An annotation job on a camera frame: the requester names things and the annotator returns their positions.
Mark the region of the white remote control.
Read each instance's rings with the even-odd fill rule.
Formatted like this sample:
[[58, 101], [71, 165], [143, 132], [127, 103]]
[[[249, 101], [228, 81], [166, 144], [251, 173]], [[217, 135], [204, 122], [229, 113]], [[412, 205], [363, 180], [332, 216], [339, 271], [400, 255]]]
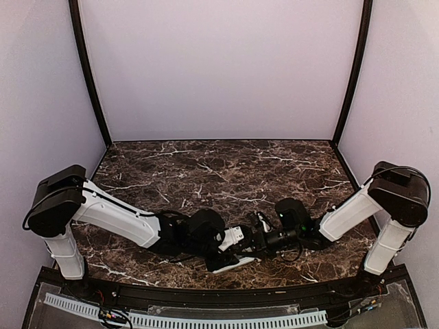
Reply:
[[221, 269], [217, 269], [217, 270], [213, 271], [213, 273], [214, 274], [218, 274], [218, 273], [222, 273], [222, 272], [225, 272], [225, 271], [229, 271], [231, 269], [235, 269], [235, 268], [238, 268], [240, 266], [252, 263], [255, 260], [256, 260], [256, 258], [254, 258], [254, 257], [239, 257], [237, 264], [227, 265], [225, 267], [222, 267]]

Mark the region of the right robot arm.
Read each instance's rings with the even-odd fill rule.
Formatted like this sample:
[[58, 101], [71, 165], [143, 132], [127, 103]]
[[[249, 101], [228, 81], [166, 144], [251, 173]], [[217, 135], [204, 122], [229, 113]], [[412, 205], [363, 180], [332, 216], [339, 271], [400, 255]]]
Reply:
[[342, 203], [312, 219], [304, 204], [285, 198], [275, 204], [281, 227], [272, 229], [262, 212], [250, 215], [252, 235], [248, 250], [253, 256], [274, 253], [291, 245], [323, 250], [345, 233], [378, 212], [389, 215], [377, 240], [366, 254], [361, 273], [353, 278], [350, 291], [365, 297], [395, 255], [426, 222], [431, 202], [431, 185], [419, 170], [378, 162], [372, 175]]

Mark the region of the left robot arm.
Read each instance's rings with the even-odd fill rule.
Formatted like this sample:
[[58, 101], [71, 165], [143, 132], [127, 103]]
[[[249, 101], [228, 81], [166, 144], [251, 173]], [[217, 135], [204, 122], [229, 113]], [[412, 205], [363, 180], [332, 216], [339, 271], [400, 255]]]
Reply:
[[226, 228], [214, 210], [191, 216], [173, 210], [148, 212], [104, 192], [85, 174], [85, 168], [75, 164], [40, 181], [22, 224], [45, 241], [62, 276], [82, 299], [92, 298], [97, 285], [86, 275], [71, 221], [103, 228], [155, 254], [202, 258], [213, 273], [241, 264], [229, 249], [244, 235], [238, 227]]

